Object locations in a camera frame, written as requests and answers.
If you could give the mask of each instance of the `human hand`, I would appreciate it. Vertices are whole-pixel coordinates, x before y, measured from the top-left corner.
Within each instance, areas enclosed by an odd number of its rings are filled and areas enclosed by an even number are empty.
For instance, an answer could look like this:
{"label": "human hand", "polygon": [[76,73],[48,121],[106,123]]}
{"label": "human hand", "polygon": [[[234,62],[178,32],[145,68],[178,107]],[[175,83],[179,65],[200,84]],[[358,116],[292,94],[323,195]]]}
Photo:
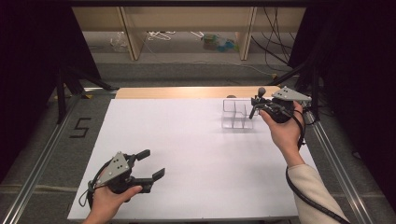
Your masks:
{"label": "human hand", "polygon": [[[294,110],[303,113],[303,107],[297,102],[293,102]],[[302,114],[294,111],[294,116],[304,125]],[[271,137],[275,145],[280,149],[289,167],[304,164],[297,146],[300,137],[300,128],[294,119],[285,123],[276,123],[264,110],[260,110],[262,119],[267,123],[271,131]]]}
{"label": "human hand", "polygon": [[84,224],[106,223],[119,211],[120,206],[142,190],[141,186],[134,186],[121,194],[113,193],[109,187],[100,187],[93,194],[91,212]]}

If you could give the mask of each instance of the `transparent container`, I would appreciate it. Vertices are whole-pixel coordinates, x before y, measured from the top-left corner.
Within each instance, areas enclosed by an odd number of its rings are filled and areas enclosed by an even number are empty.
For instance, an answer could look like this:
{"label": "transparent container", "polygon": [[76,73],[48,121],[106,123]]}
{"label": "transparent container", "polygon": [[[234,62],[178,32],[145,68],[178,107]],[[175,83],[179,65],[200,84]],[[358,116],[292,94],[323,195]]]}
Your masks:
{"label": "transparent container", "polygon": [[253,122],[248,118],[251,108],[249,100],[223,100],[221,127],[223,129],[253,129]]}
{"label": "transparent container", "polygon": [[128,52],[127,38],[124,32],[117,32],[117,36],[110,39],[110,45],[116,52]]}

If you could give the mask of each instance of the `white tabletop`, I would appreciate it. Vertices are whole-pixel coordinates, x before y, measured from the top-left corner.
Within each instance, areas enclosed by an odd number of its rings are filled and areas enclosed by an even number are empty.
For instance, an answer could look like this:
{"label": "white tabletop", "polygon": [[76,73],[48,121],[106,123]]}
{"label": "white tabletop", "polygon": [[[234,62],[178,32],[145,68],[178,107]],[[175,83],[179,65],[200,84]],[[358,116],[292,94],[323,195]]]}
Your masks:
{"label": "white tabletop", "polygon": [[[151,155],[136,161],[132,175],[151,177],[165,168],[165,176],[150,194],[123,204],[115,220],[297,216],[286,163],[267,125],[255,116],[253,129],[223,129],[222,104],[217,98],[112,100],[68,218],[88,215],[89,206],[81,207],[78,198],[106,161],[118,151],[137,154],[144,149]],[[307,146],[301,154],[316,167]]]}

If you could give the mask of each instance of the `sleeve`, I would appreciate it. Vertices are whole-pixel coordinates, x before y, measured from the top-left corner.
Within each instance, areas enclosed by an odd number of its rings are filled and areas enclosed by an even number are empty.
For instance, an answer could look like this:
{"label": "sleeve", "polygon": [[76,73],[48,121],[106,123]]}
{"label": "sleeve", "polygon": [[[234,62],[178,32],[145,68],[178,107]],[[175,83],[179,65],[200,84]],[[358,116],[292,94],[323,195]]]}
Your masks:
{"label": "sleeve", "polygon": [[[307,198],[347,220],[340,206],[332,195],[330,195],[329,191],[327,191],[319,173],[314,168],[307,164],[296,165],[290,167],[288,173],[293,185]],[[294,201],[297,206],[300,221],[303,224],[339,223],[305,203],[296,194],[294,194]]]}

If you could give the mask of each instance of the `cable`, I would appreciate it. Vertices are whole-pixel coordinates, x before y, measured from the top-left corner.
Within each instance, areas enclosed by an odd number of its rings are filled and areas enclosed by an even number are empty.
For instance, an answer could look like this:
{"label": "cable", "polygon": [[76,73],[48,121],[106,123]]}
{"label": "cable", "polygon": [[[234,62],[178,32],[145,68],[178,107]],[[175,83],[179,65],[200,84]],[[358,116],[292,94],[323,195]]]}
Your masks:
{"label": "cable", "polygon": [[280,38],[279,25],[278,25],[278,23],[277,23],[277,7],[275,7],[275,19],[274,19],[274,23],[271,22],[271,19],[269,18],[268,13],[267,13],[265,7],[264,7],[263,9],[264,9],[264,12],[265,12],[265,16],[267,17],[267,20],[269,21],[269,23],[270,23],[270,25],[271,25],[271,30],[272,30],[272,32],[271,32],[270,37],[269,37],[268,40],[270,41],[271,38],[272,38],[272,34],[275,34],[275,36],[277,37],[277,39],[278,39],[278,41],[279,41],[279,43],[280,43],[280,46],[281,46],[282,52],[283,52],[283,54],[284,54],[284,56],[285,56],[285,59],[288,61],[288,60],[289,60],[289,58],[288,58],[288,57],[289,57],[289,54],[287,53],[287,51],[286,51],[284,45],[282,44],[282,40],[281,40],[281,38]]}
{"label": "cable", "polygon": [[265,52],[271,54],[272,56],[274,56],[275,58],[277,58],[278,60],[280,60],[282,63],[284,64],[288,64],[288,62],[284,61],[283,59],[279,58],[278,56],[276,56],[273,52],[271,52],[270,50],[266,49],[265,47],[263,47],[261,44],[259,44],[259,42],[257,42],[257,40],[252,36],[251,39],[263,50],[265,50]]}
{"label": "cable", "polygon": [[86,189],[86,190],[84,191],[84,193],[82,193],[81,196],[79,196],[79,198],[78,198],[78,203],[79,203],[79,205],[80,205],[81,207],[85,207],[85,204],[87,204],[87,198],[84,200],[84,203],[81,202],[82,197],[83,197],[86,193],[88,193],[88,190],[87,190],[87,189]]}
{"label": "cable", "polygon": [[[266,49],[268,49],[269,44],[270,44],[270,42],[267,41],[267,45],[265,46]],[[265,51],[265,54],[264,54],[264,60],[265,60],[265,63],[269,66],[269,64],[268,64],[268,62],[267,62],[267,52],[266,52],[266,51]]]}
{"label": "cable", "polygon": [[[92,202],[93,202],[93,193],[95,192],[95,185],[96,185],[96,181],[99,178],[99,175],[106,169],[106,167],[111,163],[112,159],[110,161],[107,161],[98,171],[98,173],[96,173],[95,177],[93,178],[92,181],[88,182],[88,189],[79,197],[78,199],[78,203],[79,205],[81,205],[82,207],[85,206],[85,204],[87,203],[88,200],[88,204],[90,205],[90,208],[92,208]],[[84,194],[87,194],[87,197],[85,198],[85,202],[81,203],[81,198]]]}
{"label": "cable", "polygon": [[294,37],[294,35],[292,35],[291,33],[289,33],[290,34],[290,36],[291,36],[291,38],[293,39],[293,40],[296,40],[296,37]]}
{"label": "cable", "polygon": [[[297,120],[297,118],[294,115],[291,115],[291,117],[296,121],[297,125],[299,126],[299,128],[301,130],[301,134],[300,134],[300,139],[301,139],[302,137],[304,137],[303,124],[299,120]],[[298,142],[299,150],[300,150],[301,143],[302,143],[302,141],[300,139],[299,139],[299,142]],[[322,206],[322,205],[320,205],[318,203],[315,203],[314,201],[312,201],[311,199],[306,197],[302,192],[300,192],[300,190],[297,189],[297,187],[291,182],[288,170],[289,170],[289,167],[286,168],[286,180],[287,180],[287,182],[289,184],[289,187],[297,195],[297,197],[299,197],[301,200],[303,200],[303,202],[307,203],[308,205],[314,207],[315,209],[318,209],[321,213],[323,213],[323,214],[333,218],[334,220],[338,221],[339,223],[349,224],[348,221],[346,221],[342,217],[338,216],[333,211],[325,208],[324,206]]]}
{"label": "cable", "polygon": [[276,44],[276,45],[279,45],[279,46],[283,46],[284,48],[287,48],[287,49],[291,49],[291,47],[289,47],[289,46],[287,46],[287,45],[283,45],[283,44],[281,44],[281,43],[277,43],[277,42],[275,42],[274,40],[269,39],[263,32],[262,32],[262,36],[263,36],[265,39],[267,39],[268,41],[270,41],[271,43],[273,43],[273,44]]}

